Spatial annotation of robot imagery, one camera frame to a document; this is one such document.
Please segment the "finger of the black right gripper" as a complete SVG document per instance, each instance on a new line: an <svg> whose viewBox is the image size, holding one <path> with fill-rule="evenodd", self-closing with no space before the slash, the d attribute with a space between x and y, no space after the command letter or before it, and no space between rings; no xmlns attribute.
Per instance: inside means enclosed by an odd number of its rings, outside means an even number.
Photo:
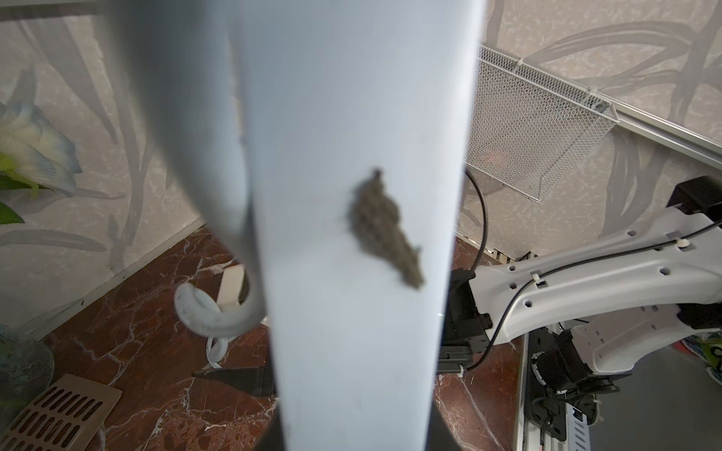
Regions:
<svg viewBox="0 0 722 451"><path fill-rule="evenodd" d="M272 397L275 394L273 368L213 368L193 373L195 378L219 381L254 398Z"/></svg>

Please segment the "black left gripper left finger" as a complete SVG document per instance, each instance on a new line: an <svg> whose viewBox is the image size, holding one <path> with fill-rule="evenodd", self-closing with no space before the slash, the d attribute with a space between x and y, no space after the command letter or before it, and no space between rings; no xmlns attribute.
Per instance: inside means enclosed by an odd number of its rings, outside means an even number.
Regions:
<svg viewBox="0 0 722 451"><path fill-rule="evenodd" d="M274 415L264 430L263 435L254 445L254 451L284 451L285 442L280 407L276 407Z"/></svg>

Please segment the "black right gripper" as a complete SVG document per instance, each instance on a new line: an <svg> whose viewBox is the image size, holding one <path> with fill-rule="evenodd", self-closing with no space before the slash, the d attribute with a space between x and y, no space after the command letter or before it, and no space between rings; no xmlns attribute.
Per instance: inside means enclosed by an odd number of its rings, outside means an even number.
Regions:
<svg viewBox="0 0 722 451"><path fill-rule="evenodd" d="M488 314L477 308L469 270L455 269L450 274L447 307L444 316L437 374L463 374L475 362L475 355L489 346L487 331L493 326Z"/></svg>

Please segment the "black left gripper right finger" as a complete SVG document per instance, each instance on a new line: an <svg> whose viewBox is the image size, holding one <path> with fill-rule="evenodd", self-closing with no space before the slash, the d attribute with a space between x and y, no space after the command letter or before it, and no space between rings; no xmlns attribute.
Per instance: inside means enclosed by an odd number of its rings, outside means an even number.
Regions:
<svg viewBox="0 0 722 451"><path fill-rule="evenodd" d="M457 443L449 430L447 423L441 415L438 407L433 402L429 420L428 436L426 440L426 451L461 451L462 447Z"/></svg>

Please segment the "grey power strip with cord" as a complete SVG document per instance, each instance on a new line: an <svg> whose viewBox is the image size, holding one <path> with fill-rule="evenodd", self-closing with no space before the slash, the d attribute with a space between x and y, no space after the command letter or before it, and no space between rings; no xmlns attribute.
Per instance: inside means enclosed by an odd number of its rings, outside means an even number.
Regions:
<svg viewBox="0 0 722 451"><path fill-rule="evenodd" d="M423 450L481 1L103 1L146 124L270 323L289 450Z"/></svg>

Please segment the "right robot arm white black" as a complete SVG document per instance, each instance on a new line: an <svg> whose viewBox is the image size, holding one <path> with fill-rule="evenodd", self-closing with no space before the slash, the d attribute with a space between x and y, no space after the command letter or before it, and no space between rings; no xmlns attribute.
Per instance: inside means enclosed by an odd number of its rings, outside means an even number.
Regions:
<svg viewBox="0 0 722 451"><path fill-rule="evenodd" d="M571 332L565 375L543 375L554 390L570 391L719 327L720 227L675 204L575 250L469 270L461 279L491 318L491 344L561 319L594 317ZM410 403L430 398L452 288L408 241L400 207L376 169L351 191L345 225L266 256L240 306L224 311L189 284L178 287L174 306L188 329L208 338L234 338L269 318L285 398L313 394L326 373L331 398Z"/></svg>

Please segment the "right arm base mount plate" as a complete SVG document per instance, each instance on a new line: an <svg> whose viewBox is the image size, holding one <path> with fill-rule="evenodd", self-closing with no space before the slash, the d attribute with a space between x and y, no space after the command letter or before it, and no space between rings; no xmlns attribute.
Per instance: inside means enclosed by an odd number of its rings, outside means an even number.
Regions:
<svg viewBox="0 0 722 451"><path fill-rule="evenodd" d="M558 395L539 381L537 360L554 348L556 337L546 327L528 334L524 406L528 422L543 431L547 438L565 443L568 439L568 417L591 426L598 419L598 403L592 394L582 396L577 392L566 392Z"/></svg>

